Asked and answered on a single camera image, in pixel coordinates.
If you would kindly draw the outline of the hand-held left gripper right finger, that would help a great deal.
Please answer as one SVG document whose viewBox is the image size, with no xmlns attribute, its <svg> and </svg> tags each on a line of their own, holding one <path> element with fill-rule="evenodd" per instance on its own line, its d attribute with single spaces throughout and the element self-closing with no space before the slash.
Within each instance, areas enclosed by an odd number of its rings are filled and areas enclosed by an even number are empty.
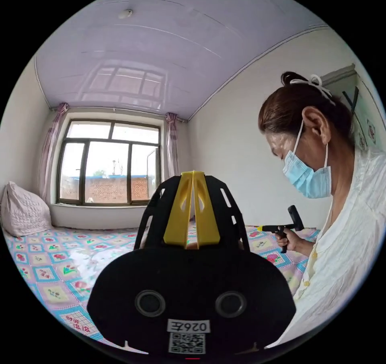
<svg viewBox="0 0 386 364">
<path fill-rule="evenodd" d="M 217 245 L 220 242 L 220 233 L 203 172 L 193 171 L 193 191 L 197 246 L 206 247 Z"/>
</svg>

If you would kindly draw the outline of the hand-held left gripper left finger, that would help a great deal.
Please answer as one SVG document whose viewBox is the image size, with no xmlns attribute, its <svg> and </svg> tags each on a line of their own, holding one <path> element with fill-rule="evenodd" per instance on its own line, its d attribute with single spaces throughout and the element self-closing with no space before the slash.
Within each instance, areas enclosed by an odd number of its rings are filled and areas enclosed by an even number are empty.
<svg viewBox="0 0 386 364">
<path fill-rule="evenodd" d="M 193 172 L 184 172 L 179 178 L 163 241 L 167 245 L 186 247 L 191 214 Z"/>
</svg>

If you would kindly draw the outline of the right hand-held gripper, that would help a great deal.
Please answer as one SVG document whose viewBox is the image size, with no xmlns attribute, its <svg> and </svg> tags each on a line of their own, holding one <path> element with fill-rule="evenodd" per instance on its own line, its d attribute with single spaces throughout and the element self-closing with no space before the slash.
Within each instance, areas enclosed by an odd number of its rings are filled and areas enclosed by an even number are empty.
<svg viewBox="0 0 386 364">
<path fill-rule="evenodd" d="M 280 239 L 284 239 L 287 237 L 284 232 L 284 229 L 292 229 L 292 224 L 257 226 L 257 231 L 276 234 L 279 236 Z"/>
</svg>

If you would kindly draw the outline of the person's right hand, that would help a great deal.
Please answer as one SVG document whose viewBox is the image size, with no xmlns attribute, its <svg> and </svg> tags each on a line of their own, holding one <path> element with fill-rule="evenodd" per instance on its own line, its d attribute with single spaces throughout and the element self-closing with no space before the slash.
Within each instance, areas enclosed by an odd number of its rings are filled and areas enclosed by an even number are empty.
<svg viewBox="0 0 386 364">
<path fill-rule="evenodd" d="M 302 239 L 292 230 L 283 228 L 283 232 L 277 233 L 275 235 L 275 238 L 282 252 L 300 252 L 302 246 Z"/>
</svg>

